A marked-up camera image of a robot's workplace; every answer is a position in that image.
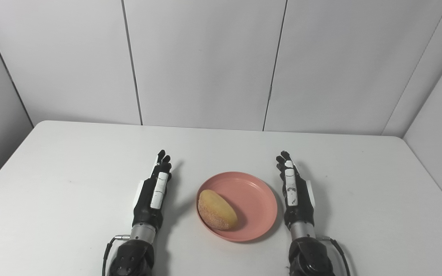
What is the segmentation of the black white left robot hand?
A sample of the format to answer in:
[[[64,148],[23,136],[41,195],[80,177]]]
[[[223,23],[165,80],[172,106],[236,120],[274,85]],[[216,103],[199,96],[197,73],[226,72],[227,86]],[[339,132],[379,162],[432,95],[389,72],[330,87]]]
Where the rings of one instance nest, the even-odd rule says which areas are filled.
[[[157,232],[163,224],[162,206],[167,194],[167,184],[172,178],[170,155],[158,152],[150,177],[144,180],[140,196],[133,211],[133,226],[149,225]]]

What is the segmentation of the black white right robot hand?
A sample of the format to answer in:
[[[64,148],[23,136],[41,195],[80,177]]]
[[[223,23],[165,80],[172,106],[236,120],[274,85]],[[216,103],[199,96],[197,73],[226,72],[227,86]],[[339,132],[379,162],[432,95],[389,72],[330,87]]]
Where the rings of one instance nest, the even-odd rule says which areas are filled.
[[[293,224],[302,222],[315,225],[312,187],[304,180],[287,151],[282,151],[276,157],[277,169],[283,181],[285,212],[284,223],[288,229]]]

